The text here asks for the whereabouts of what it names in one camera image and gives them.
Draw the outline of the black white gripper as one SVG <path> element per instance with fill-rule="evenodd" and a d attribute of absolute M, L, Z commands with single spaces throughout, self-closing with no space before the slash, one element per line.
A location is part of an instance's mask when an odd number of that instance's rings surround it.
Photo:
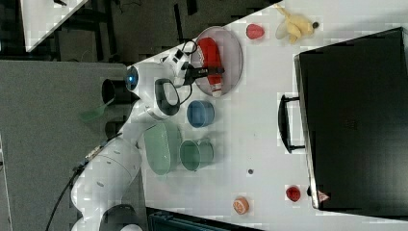
<path fill-rule="evenodd" d="M 199 77 L 222 77 L 222 72 L 225 71 L 223 67 L 219 66 L 194 68 L 190 63 L 189 56 L 180 49 L 175 49 L 168 56 L 161 58 L 161 63 L 171 70 L 170 80 L 175 87 L 190 85 Z"/>

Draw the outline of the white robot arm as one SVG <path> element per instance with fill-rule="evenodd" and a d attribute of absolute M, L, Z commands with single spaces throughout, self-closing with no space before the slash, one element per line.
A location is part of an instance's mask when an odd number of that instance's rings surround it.
<path fill-rule="evenodd" d="M 177 115 L 181 102 L 177 89 L 196 79 L 221 74 L 220 57 L 212 52 L 195 67 L 180 49 L 160 62 L 142 62 L 127 68 L 125 87 L 139 100 L 116 135 L 86 157 L 70 193 L 81 213 L 71 231 L 142 231 L 135 209 L 122 197 L 140 171 L 136 148 L 143 133 Z"/>

